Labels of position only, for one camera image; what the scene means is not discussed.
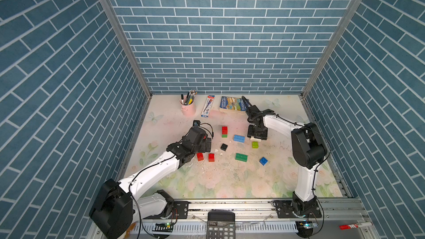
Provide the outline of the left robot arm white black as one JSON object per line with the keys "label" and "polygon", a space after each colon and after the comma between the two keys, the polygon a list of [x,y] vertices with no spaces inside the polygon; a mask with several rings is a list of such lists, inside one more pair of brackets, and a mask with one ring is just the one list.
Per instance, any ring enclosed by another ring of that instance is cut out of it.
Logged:
{"label": "left robot arm white black", "polygon": [[144,197],[144,193],[198,153],[209,153],[213,138],[212,129],[192,126],[179,141],[168,145],[165,152],[137,173],[119,181],[105,181],[89,211],[90,219],[106,238],[118,239],[136,221],[169,216],[173,211],[172,197],[162,190],[150,197]]}

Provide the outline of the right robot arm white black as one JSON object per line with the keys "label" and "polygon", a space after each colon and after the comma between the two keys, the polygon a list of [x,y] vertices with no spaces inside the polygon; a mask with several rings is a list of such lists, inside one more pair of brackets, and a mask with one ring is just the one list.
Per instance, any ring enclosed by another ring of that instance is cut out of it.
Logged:
{"label": "right robot arm white black", "polygon": [[318,206],[315,186],[319,167],[326,160],[329,151],[324,138],[314,123],[296,123],[267,109],[246,104],[247,121],[250,124],[247,136],[265,141],[269,129],[291,137],[292,156],[298,164],[297,186],[292,195],[293,214],[302,218]]}

